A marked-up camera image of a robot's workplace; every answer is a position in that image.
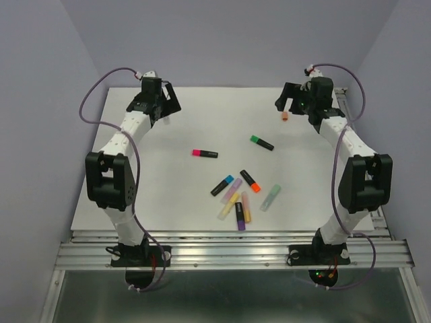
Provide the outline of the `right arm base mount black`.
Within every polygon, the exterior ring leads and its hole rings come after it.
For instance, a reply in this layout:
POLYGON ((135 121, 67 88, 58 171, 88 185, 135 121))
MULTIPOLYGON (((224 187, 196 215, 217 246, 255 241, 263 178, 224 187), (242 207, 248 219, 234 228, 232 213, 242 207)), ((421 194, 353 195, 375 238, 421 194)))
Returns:
POLYGON ((351 263, 347 244, 326 244, 318 231, 310 244, 291 244, 288 246, 286 263, 289 266, 315 266, 309 269, 309 277, 313 283, 334 287, 338 277, 338 266, 351 263))

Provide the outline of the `black highlighter pink tip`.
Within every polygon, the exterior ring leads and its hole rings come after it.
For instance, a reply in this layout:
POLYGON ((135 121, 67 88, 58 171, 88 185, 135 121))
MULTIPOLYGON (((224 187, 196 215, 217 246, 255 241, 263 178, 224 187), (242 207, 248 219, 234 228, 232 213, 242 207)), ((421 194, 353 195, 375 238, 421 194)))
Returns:
POLYGON ((193 149, 191 154, 192 156, 195 156, 195 157, 218 158, 218 152, 215 152, 215 151, 193 149))

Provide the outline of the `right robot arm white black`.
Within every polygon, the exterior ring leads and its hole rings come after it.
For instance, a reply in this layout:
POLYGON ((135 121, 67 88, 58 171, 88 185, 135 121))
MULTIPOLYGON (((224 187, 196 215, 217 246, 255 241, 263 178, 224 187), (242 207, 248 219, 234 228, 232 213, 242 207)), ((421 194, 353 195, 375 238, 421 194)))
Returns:
POLYGON ((387 204, 391 192, 393 160, 371 149, 350 126, 346 115, 333 105, 333 81, 314 76, 303 84, 285 83, 275 107, 282 112, 307 116, 315 131, 335 150, 335 162, 344 165, 340 180, 331 181, 333 215, 310 245, 310 255, 326 262, 334 255, 333 245, 346 242, 369 213, 387 204))

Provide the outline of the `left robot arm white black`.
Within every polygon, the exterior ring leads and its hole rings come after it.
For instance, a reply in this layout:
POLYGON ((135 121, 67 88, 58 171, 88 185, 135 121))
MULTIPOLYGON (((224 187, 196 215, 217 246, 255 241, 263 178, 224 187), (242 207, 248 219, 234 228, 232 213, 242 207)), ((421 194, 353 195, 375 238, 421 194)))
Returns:
POLYGON ((172 84, 155 71, 133 72, 141 83, 140 92, 125 108, 121 124, 89 120, 87 124, 109 127, 112 137, 85 158, 88 198, 109 217, 119 237, 119 246, 127 247, 127 258, 136 265, 150 257, 148 234, 135 214, 135 201, 141 170, 132 170, 131 159, 140 158, 137 145, 161 119, 181 110, 172 84))

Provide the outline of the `black highlighter green cap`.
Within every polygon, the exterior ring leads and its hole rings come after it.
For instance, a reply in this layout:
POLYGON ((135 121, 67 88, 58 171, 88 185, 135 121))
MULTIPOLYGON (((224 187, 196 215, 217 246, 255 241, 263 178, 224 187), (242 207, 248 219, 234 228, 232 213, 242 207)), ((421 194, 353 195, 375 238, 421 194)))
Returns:
POLYGON ((255 135, 252 135, 250 137, 250 140, 251 140, 251 142, 253 142, 253 143, 255 143, 255 144, 257 144, 257 145, 259 145, 265 149, 268 149, 270 151, 273 151, 273 149, 274 149, 274 146, 272 144, 266 142, 265 140, 255 136, 255 135))

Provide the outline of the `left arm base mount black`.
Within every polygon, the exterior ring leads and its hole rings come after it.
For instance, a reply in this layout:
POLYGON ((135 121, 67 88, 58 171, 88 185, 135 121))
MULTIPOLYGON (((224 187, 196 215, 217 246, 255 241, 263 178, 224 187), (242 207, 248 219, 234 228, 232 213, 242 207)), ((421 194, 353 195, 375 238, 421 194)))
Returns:
POLYGON ((138 246, 118 243, 105 250, 110 254, 110 266, 124 268, 128 288, 139 293, 156 288, 170 266, 172 255, 171 246, 150 245, 147 237, 138 246))

